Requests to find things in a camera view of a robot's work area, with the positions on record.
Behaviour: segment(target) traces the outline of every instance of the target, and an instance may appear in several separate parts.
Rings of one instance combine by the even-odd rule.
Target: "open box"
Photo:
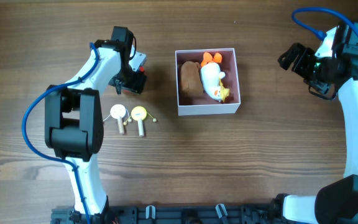
[[[230,89],[230,95],[225,102],[215,101],[205,92],[201,96],[183,96],[180,94],[180,67],[187,61],[201,63],[204,52],[214,55],[219,52],[223,56],[220,63],[221,71],[226,73],[222,79],[225,88]],[[237,73],[236,54],[234,49],[204,49],[204,50],[177,50],[175,52],[177,66],[177,97],[178,115],[196,114],[226,114],[235,113],[241,104],[239,77]]]

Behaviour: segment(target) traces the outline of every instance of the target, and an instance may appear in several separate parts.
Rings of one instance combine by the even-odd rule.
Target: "white plush toy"
[[[212,99],[224,102],[230,94],[230,89],[223,87],[221,79],[226,74],[221,72],[221,67],[215,62],[211,62],[201,68],[200,74],[205,92]]]

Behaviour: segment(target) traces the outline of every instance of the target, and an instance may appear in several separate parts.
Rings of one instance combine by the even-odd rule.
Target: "orange plush comb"
[[[205,66],[208,62],[212,62],[213,58],[212,55],[208,52],[205,52],[203,55],[203,62],[201,63],[201,67]]]
[[[219,54],[219,53],[216,53],[216,54],[214,55],[214,62],[216,62],[216,63],[221,63],[221,62],[222,62],[222,55]]]

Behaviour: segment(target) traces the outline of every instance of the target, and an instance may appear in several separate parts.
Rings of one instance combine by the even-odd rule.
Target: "wooden table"
[[[241,204],[278,193],[309,195],[342,177],[346,140],[338,100],[320,100],[277,59],[294,42],[319,40],[291,20],[304,6],[326,6],[358,20],[358,1],[116,1],[0,4],[0,223],[49,223],[50,210],[73,205],[64,166],[25,145],[24,111],[50,84],[70,79],[88,43],[127,26],[148,56],[139,96],[109,87],[103,115],[116,103],[145,106],[158,119],[118,133],[109,120],[99,167],[111,205]],[[300,15],[328,30],[336,18]],[[236,114],[177,116],[175,50],[234,47],[242,104]],[[44,142],[44,103],[30,115],[30,140]]]

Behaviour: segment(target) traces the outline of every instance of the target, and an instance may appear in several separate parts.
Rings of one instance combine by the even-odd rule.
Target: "white robotic arm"
[[[331,29],[330,31],[327,32],[327,37],[324,39],[324,42],[321,44],[320,48],[317,50],[317,52],[315,53],[315,56],[320,59],[320,60],[324,60],[327,58],[331,58],[331,56],[333,55],[333,44],[335,44],[335,40],[334,37],[336,36],[336,31],[339,30],[340,32],[342,32],[343,27],[339,26],[338,28],[335,27],[333,29]],[[354,63],[354,61],[357,59],[358,57],[354,57],[354,56],[349,56],[349,55],[345,55],[344,57],[349,57],[351,59],[344,59],[346,61],[346,63]],[[339,70],[341,68],[341,64],[330,64],[328,66],[325,66],[323,68],[320,68],[317,72],[323,73],[324,76],[328,77],[327,80],[331,80],[333,81],[333,83],[340,84],[340,88],[337,91],[338,97],[339,97],[339,101],[341,102],[342,105],[342,109],[343,109],[343,113],[344,113],[344,120],[345,120],[345,128],[346,128],[346,146],[347,146],[347,150],[346,150],[346,167],[345,167],[345,171],[344,171],[344,175],[343,178],[347,180],[342,181],[342,184],[344,183],[343,187],[338,187],[339,185],[335,186],[336,189],[338,191],[338,194],[342,194],[342,198],[341,196],[338,197],[337,195],[334,195],[332,198],[329,198],[326,196],[326,192],[322,192],[320,195],[321,196],[321,201],[325,200],[328,203],[333,203],[335,206],[332,207],[328,207],[328,210],[326,211],[321,211],[321,208],[319,208],[318,212],[319,212],[319,217],[320,220],[324,220],[324,222],[333,222],[335,221],[334,217],[343,215],[343,213],[341,213],[341,210],[347,209],[347,211],[345,213],[352,213],[355,212],[355,210],[352,211],[352,208],[349,208],[349,204],[357,204],[358,203],[358,195],[353,197],[353,195],[349,195],[348,193],[351,192],[350,189],[353,189],[353,192],[358,192],[358,184],[354,184],[356,183],[356,180],[352,180],[354,182],[348,181],[349,178],[353,178],[353,175],[356,175],[358,177],[358,65],[356,65],[354,68],[356,69],[352,69],[352,70],[348,70],[349,73],[354,72],[355,75],[353,77],[347,77],[347,80],[345,82],[343,82],[343,77],[346,76],[346,74],[348,72],[343,71],[343,74],[340,74],[337,72],[337,70]],[[327,69],[327,71],[329,71],[329,69],[334,70],[333,72],[325,72],[324,69]],[[318,88],[318,87],[322,87],[322,84],[318,84],[317,86],[317,90],[321,90],[321,92],[323,92],[323,88]],[[324,191],[326,190],[330,190],[330,192],[333,192],[335,190],[332,189],[324,189]],[[317,197],[318,196],[296,196],[296,195],[287,195],[284,200],[283,200],[283,207],[282,207],[282,215],[287,219],[287,220],[293,220],[296,222],[303,222],[303,223],[318,223],[318,219],[316,218],[316,212],[318,209],[318,206],[321,206],[321,202],[318,203],[317,202]],[[333,202],[333,200],[339,198],[339,202],[337,204],[335,204],[335,202]]]
[[[121,56],[119,52],[104,47],[99,47],[97,51],[99,54],[99,63],[94,72],[81,83],[70,86],[70,89],[84,90],[86,88],[90,88],[92,90],[98,90],[99,94],[102,95],[109,81],[121,71]],[[133,54],[135,55],[133,56],[133,59],[129,61],[129,65],[134,72],[137,72],[139,68],[143,66],[147,58],[146,54],[135,52],[134,46],[132,46],[131,50],[131,55]],[[81,70],[67,82],[73,82],[82,77],[90,70],[94,64],[94,60],[95,54],[91,51],[88,61],[84,64]],[[99,177],[98,155],[93,154],[88,162],[84,162],[82,158],[70,156],[66,157],[66,160],[78,166],[78,174],[80,176],[79,180],[81,182],[89,214],[94,215],[102,213],[106,204],[107,196]],[[65,166],[69,173],[71,185],[74,191],[75,210],[85,214],[72,167],[68,164],[65,164]]]

